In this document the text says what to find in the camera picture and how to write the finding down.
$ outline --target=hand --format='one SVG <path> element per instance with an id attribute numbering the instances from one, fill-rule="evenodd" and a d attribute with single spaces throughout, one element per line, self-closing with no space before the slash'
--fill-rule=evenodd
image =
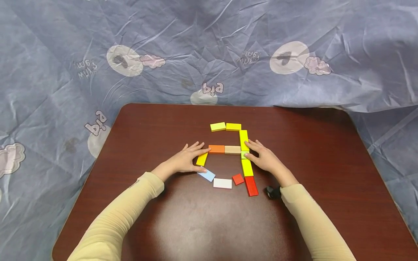
<path id="1" fill-rule="evenodd" d="M 158 165 L 158 167 L 156 167 L 151 172 L 159 177 L 163 182 L 166 181 L 172 174 L 177 172 L 196 171 L 206 173 L 206 169 L 204 167 L 195 166 L 192 163 L 194 158 L 210 151 L 210 148 L 202 150 L 204 145 L 204 142 L 202 142 L 200 145 L 199 142 L 196 142 L 190 147 L 188 144 L 186 144 L 181 151 Z"/>
<path id="2" fill-rule="evenodd" d="M 282 188 L 299 183 L 292 172 L 286 168 L 276 155 L 257 139 L 255 142 L 249 139 L 245 144 L 258 153 L 258 157 L 250 153 L 246 153 L 245 157 L 254 162 L 259 168 L 273 174 Z"/>

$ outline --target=black object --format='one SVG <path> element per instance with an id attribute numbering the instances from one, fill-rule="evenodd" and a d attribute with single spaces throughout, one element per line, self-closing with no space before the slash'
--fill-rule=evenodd
<path id="1" fill-rule="evenodd" d="M 270 199 L 278 199 L 282 197 L 282 193 L 280 192 L 280 187 L 273 188 L 271 186 L 268 186 L 264 189 L 264 192 L 267 194 L 267 196 Z"/>

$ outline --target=yellow block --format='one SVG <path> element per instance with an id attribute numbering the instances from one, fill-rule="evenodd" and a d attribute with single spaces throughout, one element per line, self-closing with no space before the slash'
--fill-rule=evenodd
<path id="1" fill-rule="evenodd" d="M 196 165 L 199 166 L 204 166 L 205 162 L 206 162 L 206 158 L 208 157 L 208 153 L 206 152 L 205 154 L 200 155 L 199 157 L 197 157 L 197 161 L 196 161 Z"/>
<path id="2" fill-rule="evenodd" d="M 227 131 L 239 132 L 241 130 L 241 124 L 239 123 L 227 123 Z"/>
<path id="3" fill-rule="evenodd" d="M 219 122 L 219 123 L 214 123 L 210 125 L 210 130 L 211 132 L 217 132 L 220 130 L 226 130 L 227 126 L 225 125 L 225 122 Z"/>
<path id="4" fill-rule="evenodd" d="M 251 161 L 250 160 L 241 160 L 242 165 L 242 172 L 244 174 L 244 177 L 254 176 L 254 173 L 252 172 L 251 167 Z"/>
<path id="5" fill-rule="evenodd" d="M 240 130 L 241 151 L 249 151 L 250 149 L 245 145 L 244 141 L 248 142 L 248 133 L 246 130 Z"/>

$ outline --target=white circle print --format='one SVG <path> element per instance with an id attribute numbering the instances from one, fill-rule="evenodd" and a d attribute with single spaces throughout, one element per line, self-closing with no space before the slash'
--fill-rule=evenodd
<path id="1" fill-rule="evenodd" d="M 194 105 L 216 105 L 218 96 L 215 94 L 204 94 L 202 90 L 195 91 L 190 96 L 190 102 Z"/>
<path id="2" fill-rule="evenodd" d="M 270 68 L 278 74 L 291 74 L 299 71 L 309 57 L 306 44 L 298 41 L 285 43 L 270 58 Z"/>
<path id="3" fill-rule="evenodd" d="M 144 68 L 140 55 L 124 45 L 110 47 L 106 59 L 113 70 L 128 77 L 140 75 Z"/>
<path id="4" fill-rule="evenodd" d="M 90 134 L 89 138 L 87 139 L 87 148 L 89 148 L 90 153 L 93 157 L 97 158 L 99 156 L 100 151 L 105 144 L 107 136 L 110 133 L 110 127 L 106 126 L 106 130 L 100 130 L 99 134 L 95 136 L 94 134 Z"/>

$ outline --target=light blue block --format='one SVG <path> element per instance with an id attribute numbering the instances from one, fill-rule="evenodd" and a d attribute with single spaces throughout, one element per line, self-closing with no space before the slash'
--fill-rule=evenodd
<path id="1" fill-rule="evenodd" d="M 209 180 L 210 182 L 213 181 L 213 179 L 215 178 L 215 174 L 213 174 L 210 170 L 206 169 L 208 172 L 206 173 L 202 173 L 202 172 L 198 172 L 197 174 L 201 175 L 202 177 L 204 177 L 205 179 Z"/>

